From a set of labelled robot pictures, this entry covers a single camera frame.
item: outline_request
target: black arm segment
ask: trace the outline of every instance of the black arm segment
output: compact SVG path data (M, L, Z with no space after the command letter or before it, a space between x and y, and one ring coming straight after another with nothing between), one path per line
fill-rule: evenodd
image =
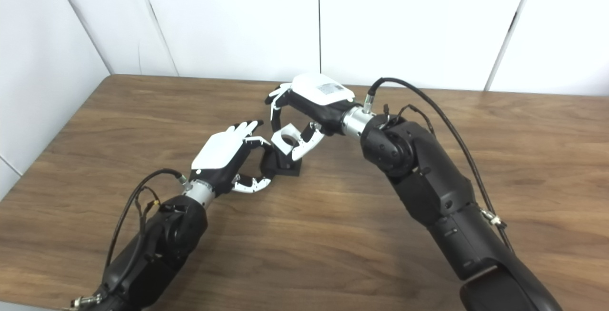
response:
M386 174L409 214L428 229L459 279L471 279L461 289L466 309L560 311L552 294L483 218L471 182L435 137L404 119L381 129L385 121L380 115L367 124L361 137L363 155ZM387 153L388 149L397 155Z
M116 285L135 251L138 236L131 240L104 271L94 295L104 296L88 311L140 311L154 304L196 248L207 229L204 207L187 196L176 196L161 204L146 222L143 250L135 257L133 269Z

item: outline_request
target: cable connector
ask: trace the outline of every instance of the cable connector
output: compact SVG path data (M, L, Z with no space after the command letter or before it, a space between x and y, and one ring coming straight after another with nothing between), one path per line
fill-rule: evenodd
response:
M482 208L480 208L480 213L484 216L484 218L487 219L487 221L489 221L489 224L491 224L492 226L496 226L502 229L507 227L507 224L505 224L505 222L503 222L501 218L499 218L499 216L495 215L494 213L486 211Z
M83 307L90 305L90 304L99 304L102 301L102 294L98 293L95 294L94 296L90 296L90 297L83 297L80 296L74 300L72 300L72 302L70 302L70 307L65 307L62 310L64 311L78 311L80 309L82 309Z
M363 101L363 110L362 112L364 114L370 114L370 111L372 110L372 103L374 103L374 95L366 95L366 99L364 99Z

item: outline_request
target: black cable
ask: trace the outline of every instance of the black cable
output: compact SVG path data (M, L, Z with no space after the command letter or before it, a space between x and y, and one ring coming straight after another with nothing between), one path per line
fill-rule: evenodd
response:
M152 188L150 188L150 187L148 187L148 186L146 186L146 185L144 185L144 187L142 187L142 188L143 188L144 190L148 190L148 191L150 191L150 192L152 193L152 195L154 196L154 199L155 199L156 201L158 201L159 203L161 202L161 200L158 198L158 194L157 194L157 193L156 193L156 192L155 192L155 191L154 191Z
M125 205L125 208L122 211L122 214L120 214L119 220L116 224L116 228L115 231L112 235L112 239L110 240L110 246L108 249L108 255L106 256L106 264L105 264L105 268L108 268L108 266L110 266L110 263L112 261L112 253L114 252L114 248L116 246L116 239L118 238L118 234L120 233L120 228L122 227L122 223L125 220L125 217L127 216L127 213L129 211L129 207L131 207L131 204L133 204L133 200L135 200L136 196L139 194L139 192L141 192L143 186L145 185L145 183L148 183L148 181L150 179L152 179L155 176L161 175L161 174L171 174L174 177L176 177L176 179L180 179L182 177L182 173L176 171L176 170L172 170L171 168L161 168L160 170L156 170L152 173L150 173L148 176L146 176L135 188L135 190L133 190L133 192L131 192L131 196L129 196L128 200L127 200L127 204Z
M429 133L431 133L433 135L433 137L435 137L435 131L433 130L433 125L431 124L431 120L429 120L429 118L427 117L427 115L424 114L424 112L420 111L420 109L415 107L414 105L409 104L409 105L406 105L405 107L402 107L402 109L400 109L400 112L398 112L396 121L400 119L400 117L402 116L402 113L406 109L410 109L414 112L417 112L417 114L420 114L424 118L425 123L427 123L427 128L429 129Z
M461 150L463 151L468 164L470 164L471 171L474 174L476 183L478 183L478 188L480 189L480 193L482 194L482 198L484 200L484 203L487 206L487 209L496 215L494 208L493 208L493 204L491 203L491 200L489 198L489 194L487 194L487 190L484 187L482 178L480 177L480 172L478 172L478 168L476 166L476 163L474 162L474 158L471 156L470 151L467 149L467 146L465 145L465 142L459 135L459 132L457 132L457 129L455 129L454 125L452 125L452 122L448 119L446 114L444 114L442 109L440 109L440 107L438 107L438 105L433 101L433 99L429 98L428 95L426 95L424 92L422 92L421 90L419 90L418 88L413 86L411 83L407 83L407 82L405 82L401 79L397 79L397 78L379 78L377 81L374 82L374 84L372 84L370 86L370 89L368 90L368 95L374 97L374 95L376 95L377 88L379 86L381 86L383 83L387 83L387 82L398 83L402 86L409 88L412 92L417 94L424 101L426 101L431 107L433 107L435 112L437 112L437 114L440 116L440 118L444 121L444 123L446 124L446 127L448 127L448 130L450 130L450 132L454 136L455 140L457 140L457 143L459 144L459 147L461 147ZM498 224L497 229L500 233L501 239L503 240L505 246L507 246L507 248L509 248L509 250L511 252L513 252L514 249L512 248L511 243L510 243L509 239L507 238L507 234L505 233L505 227L506 227L505 224Z
M146 210L145 212L142 212L142 205L139 204L139 194L143 190L144 190L143 187L140 188L140 190L137 192L137 194L135 194L135 198L134 198L135 207L137 208L138 215L139 215L138 241L135 244L135 249L133 250L133 254L131 255L131 257L127 263L127 266L125 267L125 270L116 280L115 285L108 291L107 296L111 296L112 294L114 294L116 292L116 290L125 280L125 278L129 275L131 270L133 270L133 267L135 266L135 262L139 258L139 255L141 254L142 250L144 249L144 238L146 237L146 213L148 213L148 210Z

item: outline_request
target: white hand cover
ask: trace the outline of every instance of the white hand cover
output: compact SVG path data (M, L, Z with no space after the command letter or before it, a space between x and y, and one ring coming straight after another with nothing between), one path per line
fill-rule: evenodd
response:
M192 170L218 169L228 165L257 125L257 121L249 125L243 122L238 127L230 126L225 132L212 135L192 161Z

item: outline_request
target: white plastic casing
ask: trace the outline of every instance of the white plastic casing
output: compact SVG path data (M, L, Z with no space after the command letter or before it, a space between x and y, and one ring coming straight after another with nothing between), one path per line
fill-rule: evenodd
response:
M292 81L292 91L317 105L328 105L355 98L351 90L320 73L304 73L296 76Z

